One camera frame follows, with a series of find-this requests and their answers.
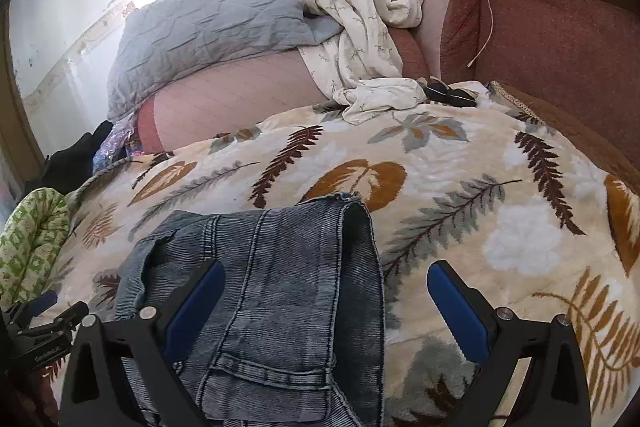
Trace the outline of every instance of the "gray denim fabric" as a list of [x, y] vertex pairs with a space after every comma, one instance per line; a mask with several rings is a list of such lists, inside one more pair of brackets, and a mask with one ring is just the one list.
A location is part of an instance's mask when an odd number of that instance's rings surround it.
[[[172, 213], [122, 266], [116, 319], [161, 304], [209, 257], [225, 267], [225, 292], [175, 365], [207, 418], [225, 427], [382, 424], [382, 276], [359, 197]], [[134, 363], [126, 369], [146, 419], [159, 425]]]

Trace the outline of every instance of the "floral blanket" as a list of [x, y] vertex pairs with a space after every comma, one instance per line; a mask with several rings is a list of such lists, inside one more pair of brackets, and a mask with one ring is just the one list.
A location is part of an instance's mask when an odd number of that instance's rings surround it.
[[[385, 281], [386, 425], [439, 425], [474, 375], [427, 293], [435, 259], [494, 307], [542, 321], [566, 313], [593, 425], [613, 425], [640, 383], [638, 197], [497, 84], [459, 86], [481, 93], [477, 108], [426, 103], [358, 126], [299, 108], [98, 175], [68, 198], [72, 232], [47, 316], [84, 300], [110, 317], [118, 266], [173, 210], [229, 213], [357, 191]], [[525, 371], [521, 361], [496, 425]], [[62, 373], [52, 368], [52, 378]]]

